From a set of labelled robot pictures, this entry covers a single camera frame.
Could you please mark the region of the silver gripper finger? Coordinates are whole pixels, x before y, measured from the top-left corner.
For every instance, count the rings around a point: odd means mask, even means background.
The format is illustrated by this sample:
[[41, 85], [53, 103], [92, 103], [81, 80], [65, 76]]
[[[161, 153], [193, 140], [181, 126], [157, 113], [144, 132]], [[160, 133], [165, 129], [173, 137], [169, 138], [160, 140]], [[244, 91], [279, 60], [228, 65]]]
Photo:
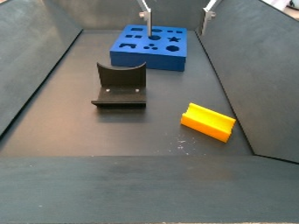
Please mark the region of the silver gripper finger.
[[137, 4], [141, 8], [141, 11], [138, 12], [138, 17], [145, 21], [146, 25], [146, 36], [152, 36], [152, 10], [148, 7], [145, 0], [136, 0]]
[[221, 0], [209, 0], [207, 6], [203, 8], [203, 19], [200, 25], [200, 35], [204, 35], [208, 22], [216, 17], [215, 9]]

